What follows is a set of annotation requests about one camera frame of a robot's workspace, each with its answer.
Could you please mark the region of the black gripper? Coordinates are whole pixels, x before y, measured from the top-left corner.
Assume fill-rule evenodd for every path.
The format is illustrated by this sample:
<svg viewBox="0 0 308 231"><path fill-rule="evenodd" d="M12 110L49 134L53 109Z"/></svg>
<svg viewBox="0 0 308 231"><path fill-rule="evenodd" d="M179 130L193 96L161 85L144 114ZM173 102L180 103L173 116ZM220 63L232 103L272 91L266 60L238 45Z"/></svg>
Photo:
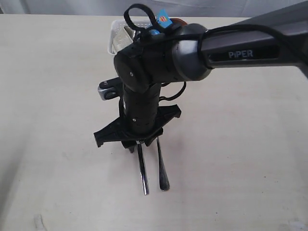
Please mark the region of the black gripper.
<svg viewBox="0 0 308 231"><path fill-rule="evenodd" d="M94 133L97 146L120 141L125 149L134 153L137 141L149 147L163 134L163 127L173 118L179 118L177 105L159 106L161 84L153 84L144 93L136 93L123 85L119 101L119 117Z"/></svg>

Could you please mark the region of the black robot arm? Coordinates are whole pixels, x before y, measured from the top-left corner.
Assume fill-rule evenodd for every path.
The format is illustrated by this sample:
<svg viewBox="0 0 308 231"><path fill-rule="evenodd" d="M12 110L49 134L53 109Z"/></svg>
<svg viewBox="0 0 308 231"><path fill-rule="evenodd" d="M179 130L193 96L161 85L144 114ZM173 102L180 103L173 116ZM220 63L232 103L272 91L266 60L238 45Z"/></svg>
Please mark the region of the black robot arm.
<svg viewBox="0 0 308 231"><path fill-rule="evenodd" d="M94 133L98 146L121 142L132 150L150 145L163 127L180 117L177 105L160 106L163 84L200 81L215 68L295 66L308 71L308 4L301 2L229 26L207 29L200 24L162 27L143 4L149 28L127 25L137 39L114 56L117 77L101 82L104 100L119 97L119 117Z"/></svg>

